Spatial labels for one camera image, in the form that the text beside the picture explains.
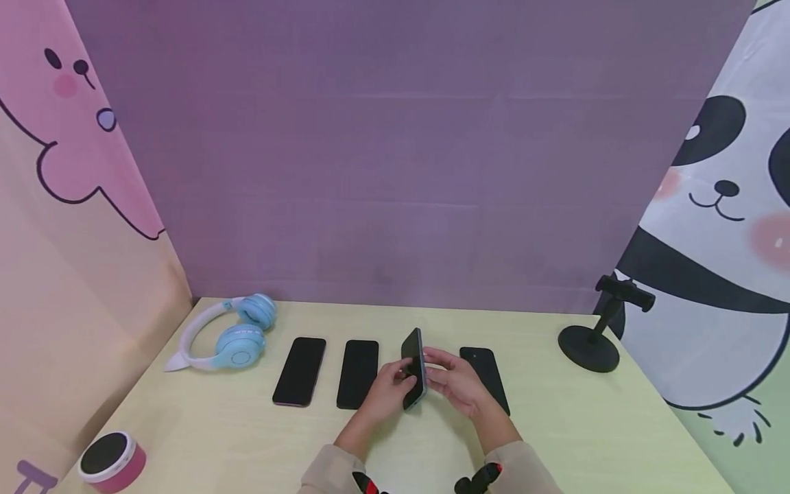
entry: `sleeve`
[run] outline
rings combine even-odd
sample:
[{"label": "sleeve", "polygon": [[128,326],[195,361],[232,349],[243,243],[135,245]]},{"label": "sleeve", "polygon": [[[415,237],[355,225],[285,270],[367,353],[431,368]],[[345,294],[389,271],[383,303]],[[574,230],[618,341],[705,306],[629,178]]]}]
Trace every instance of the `sleeve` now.
[{"label": "sleeve", "polygon": [[297,494],[359,494],[352,472],[365,471],[365,465],[353,454],[327,444],[302,476]]},{"label": "sleeve", "polygon": [[498,447],[485,462],[502,466],[499,477],[489,486],[491,494],[562,494],[535,450],[524,441]]}]

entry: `round black base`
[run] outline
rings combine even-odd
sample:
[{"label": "round black base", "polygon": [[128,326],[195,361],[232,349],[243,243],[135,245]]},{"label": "round black base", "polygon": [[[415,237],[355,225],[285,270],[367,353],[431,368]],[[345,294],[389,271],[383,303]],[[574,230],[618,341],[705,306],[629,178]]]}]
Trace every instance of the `round black base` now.
[{"label": "round black base", "polygon": [[593,372],[612,372],[620,363],[620,354],[615,344],[603,334],[589,343],[593,330],[584,326],[568,326],[559,333],[557,342],[562,352],[575,364]]}]

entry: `black smartphone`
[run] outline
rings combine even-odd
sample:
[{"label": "black smartphone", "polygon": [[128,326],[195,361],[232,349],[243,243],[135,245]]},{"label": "black smartphone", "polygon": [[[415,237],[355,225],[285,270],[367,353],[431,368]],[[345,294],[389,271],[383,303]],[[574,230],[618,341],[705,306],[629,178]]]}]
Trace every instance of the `black smartphone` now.
[{"label": "black smartphone", "polygon": [[425,396],[425,392],[427,391],[425,387],[423,334],[419,328],[414,328],[412,333],[403,341],[403,345],[401,345],[401,358],[404,359],[407,356],[412,358],[412,362],[406,367],[405,373],[407,376],[416,375],[417,384],[406,394],[406,398],[403,398],[404,410],[408,410],[416,405],[417,402]]},{"label": "black smartphone", "polygon": [[324,359],[326,340],[296,338],[274,388],[272,401],[277,405],[308,406],[313,399],[318,369]]},{"label": "black smartphone", "polygon": [[378,342],[348,340],[337,387],[337,408],[357,410],[378,374]]},{"label": "black smartphone", "polygon": [[499,368],[496,366],[496,359],[494,352],[490,349],[478,349],[472,346],[461,347],[459,355],[462,359],[466,360],[475,369],[480,381],[486,387],[491,396],[499,403],[505,410],[508,417],[510,416],[510,407],[507,405],[507,397],[505,396],[505,388],[502,387],[502,379],[499,378]]}]

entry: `ear cup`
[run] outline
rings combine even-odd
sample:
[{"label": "ear cup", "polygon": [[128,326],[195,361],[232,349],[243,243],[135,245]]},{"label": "ear cup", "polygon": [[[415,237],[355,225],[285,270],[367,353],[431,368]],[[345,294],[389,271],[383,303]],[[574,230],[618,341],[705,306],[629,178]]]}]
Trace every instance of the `ear cup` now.
[{"label": "ear cup", "polygon": [[247,324],[254,324],[266,331],[277,320],[277,306],[274,300],[262,293],[244,297],[239,304],[239,317]]},{"label": "ear cup", "polygon": [[222,332],[216,341],[217,367],[240,369],[252,365],[263,353],[266,340],[254,324],[237,324]]}]

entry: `cartoon bear illustration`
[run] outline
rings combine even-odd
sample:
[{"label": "cartoon bear illustration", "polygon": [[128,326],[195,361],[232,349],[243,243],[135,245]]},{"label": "cartoon bear illustration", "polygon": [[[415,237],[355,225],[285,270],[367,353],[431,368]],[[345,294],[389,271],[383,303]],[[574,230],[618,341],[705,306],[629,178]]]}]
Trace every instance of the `cartoon bear illustration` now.
[{"label": "cartoon bear illustration", "polygon": [[670,405],[735,446],[771,426],[749,393],[790,330],[789,25],[787,0],[752,13],[615,271],[656,303],[612,329]]},{"label": "cartoon bear illustration", "polygon": [[135,231],[159,238],[161,219],[66,4],[3,2],[0,66],[0,108],[41,144],[44,189],[67,204],[104,197]]}]

